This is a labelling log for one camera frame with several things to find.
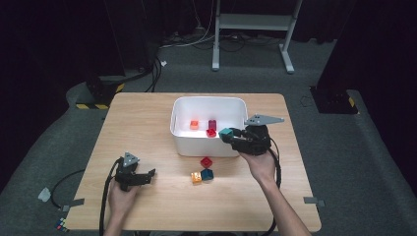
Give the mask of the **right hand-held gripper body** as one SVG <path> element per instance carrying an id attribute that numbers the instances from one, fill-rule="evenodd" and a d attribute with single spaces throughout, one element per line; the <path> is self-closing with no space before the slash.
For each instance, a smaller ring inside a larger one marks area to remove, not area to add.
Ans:
<path id="1" fill-rule="evenodd" d="M 261 155 L 271 147 L 271 137 L 268 132 L 268 124 L 283 122 L 283 118 L 255 114 L 244 122 L 246 136 L 234 136 L 240 142 L 232 146 L 234 150 L 251 155 Z"/>

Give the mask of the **person's left hand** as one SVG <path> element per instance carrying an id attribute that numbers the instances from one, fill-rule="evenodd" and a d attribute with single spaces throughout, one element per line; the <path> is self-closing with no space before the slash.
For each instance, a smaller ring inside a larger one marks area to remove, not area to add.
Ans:
<path id="1" fill-rule="evenodd" d="M 139 187 L 131 187 L 123 191 L 118 182 L 112 182 L 109 189 L 109 205 L 111 215 L 127 216 L 135 203 Z"/>

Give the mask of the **person's right hand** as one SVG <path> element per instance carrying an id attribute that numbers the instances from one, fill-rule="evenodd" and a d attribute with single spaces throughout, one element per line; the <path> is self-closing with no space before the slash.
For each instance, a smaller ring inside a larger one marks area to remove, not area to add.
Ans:
<path id="1" fill-rule="evenodd" d="M 275 183 L 275 165 L 269 152 L 261 155 L 241 152 L 240 155 L 247 161 L 252 176 L 260 185 Z"/>

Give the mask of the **grey tape strip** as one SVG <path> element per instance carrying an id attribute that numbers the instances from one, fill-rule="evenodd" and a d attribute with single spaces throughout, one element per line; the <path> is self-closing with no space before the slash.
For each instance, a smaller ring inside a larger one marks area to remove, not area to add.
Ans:
<path id="1" fill-rule="evenodd" d="M 312 204 L 312 205 L 316 205 L 317 207 L 326 206 L 326 203 L 324 200 L 319 200 L 316 197 L 304 197 L 303 200 L 305 204 Z"/>
<path id="2" fill-rule="evenodd" d="M 70 210 L 71 207 L 82 206 L 85 203 L 85 199 L 76 199 L 72 200 L 70 203 L 63 205 L 61 210 L 67 212 Z"/>

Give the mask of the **black curtain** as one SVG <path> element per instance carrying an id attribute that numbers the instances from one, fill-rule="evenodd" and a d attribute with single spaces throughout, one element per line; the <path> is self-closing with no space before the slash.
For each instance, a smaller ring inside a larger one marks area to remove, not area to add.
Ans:
<path id="1" fill-rule="evenodd" d="M 0 0 L 0 191 L 91 76 L 150 72 L 155 0 Z"/>
<path id="2" fill-rule="evenodd" d="M 417 189 L 417 0 L 356 0 L 316 87 L 360 92 Z"/>

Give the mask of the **black yellow striped stand base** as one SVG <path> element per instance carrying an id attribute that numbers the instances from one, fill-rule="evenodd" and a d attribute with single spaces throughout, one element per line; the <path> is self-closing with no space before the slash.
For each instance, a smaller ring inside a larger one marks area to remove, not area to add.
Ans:
<path id="1" fill-rule="evenodd" d="M 115 94 L 125 85 L 123 76 L 91 76 L 86 79 L 77 100 L 79 109 L 108 109 Z"/>

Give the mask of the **white plastic bin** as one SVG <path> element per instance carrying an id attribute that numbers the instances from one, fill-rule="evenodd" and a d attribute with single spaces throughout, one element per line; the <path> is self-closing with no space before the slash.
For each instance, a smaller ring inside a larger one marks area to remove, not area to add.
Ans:
<path id="1" fill-rule="evenodd" d="M 224 128 L 242 130 L 248 119 L 246 103 L 238 97 L 183 96 L 173 104 L 170 132 L 177 152 L 184 156 L 235 157 L 238 152 L 224 143 L 218 132 Z M 198 120 L 199 129 L 190 129 L 190 121 Z M 216 120 L 216 137 L 208 138 L 209 120 Z"/>

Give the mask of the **white metal stand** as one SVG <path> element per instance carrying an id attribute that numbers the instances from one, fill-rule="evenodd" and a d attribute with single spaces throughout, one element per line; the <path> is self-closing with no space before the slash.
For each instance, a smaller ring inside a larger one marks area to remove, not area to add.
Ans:
<path id="1" fill-rule="evenodd" d="M 279 53 L 282 57 L 285 70 L 288 74 L 295 72 L 291 62 L 288 47 L 298 20 L 299 12 L 303 0 L 296 0 L 296 4 L 291 15 L 248 15 L 248 14 L 223 14 L 220 7 L 221 0 L 215 3 L 215 27 L 214 43 L 212 48 L 211 69 L 218 71 L 220 68 L 220 47 L 219 34 L 221 30 L 272 30 L 285 31 L 284 42 L 278 45 Z"/>

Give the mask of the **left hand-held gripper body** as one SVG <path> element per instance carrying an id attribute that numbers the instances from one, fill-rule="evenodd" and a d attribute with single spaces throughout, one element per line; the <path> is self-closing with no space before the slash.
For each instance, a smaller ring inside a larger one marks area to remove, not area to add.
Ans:
<path id="1" fill-rule="evenodd" d="M 136 169 L 140 159 L 129 152 L 119 159 L 115 180 L 120 184 L 120 189 L 127 192 L 131 186 L 142 186 L 151 182 L 151 172 L 139 174 Z"/>

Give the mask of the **colourful puzzle cube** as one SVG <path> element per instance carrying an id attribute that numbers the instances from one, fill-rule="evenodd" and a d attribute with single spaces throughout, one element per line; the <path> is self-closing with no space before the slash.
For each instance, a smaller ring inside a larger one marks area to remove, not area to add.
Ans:
<path id="1" fill-rule="evenodd" d="M 66 227 L 66 219 L 61 217 L 59 220 L 56 221 L 54 224 L 54 228 L 61 232 L 69 232 L 70 229 Z"/>

